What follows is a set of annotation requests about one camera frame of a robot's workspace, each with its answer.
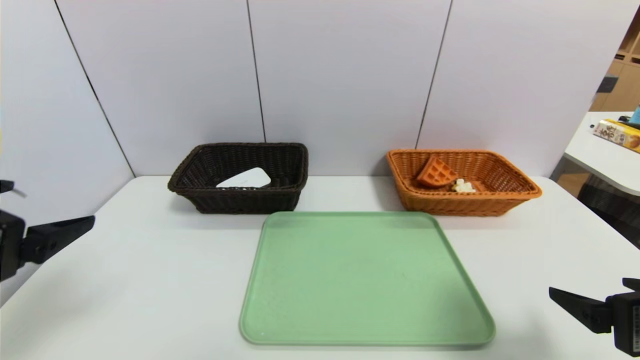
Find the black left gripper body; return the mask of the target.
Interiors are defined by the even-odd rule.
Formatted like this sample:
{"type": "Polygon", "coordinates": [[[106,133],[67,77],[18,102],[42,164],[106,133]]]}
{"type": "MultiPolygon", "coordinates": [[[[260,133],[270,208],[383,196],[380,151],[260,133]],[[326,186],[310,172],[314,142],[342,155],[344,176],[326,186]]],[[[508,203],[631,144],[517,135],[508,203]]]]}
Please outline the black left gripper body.
{"type": "Polygon", "coordinates": [[[25,221],[5,210],[0,211],[0,282],[14,277],[24,266],[21,247],[25,221]]]}

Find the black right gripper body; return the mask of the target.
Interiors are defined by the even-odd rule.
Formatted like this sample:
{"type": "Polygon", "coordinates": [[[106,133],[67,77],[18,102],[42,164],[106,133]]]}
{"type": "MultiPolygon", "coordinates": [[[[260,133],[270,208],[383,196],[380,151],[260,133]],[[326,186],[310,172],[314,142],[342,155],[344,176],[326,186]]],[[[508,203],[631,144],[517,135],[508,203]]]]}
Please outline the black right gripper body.
{"type": "Polygon", "coordinates": [[[627,355],[640,356],[640,294],[624,292],[611,295],[605,303],[611,307],[615,348],[627,355]]]}

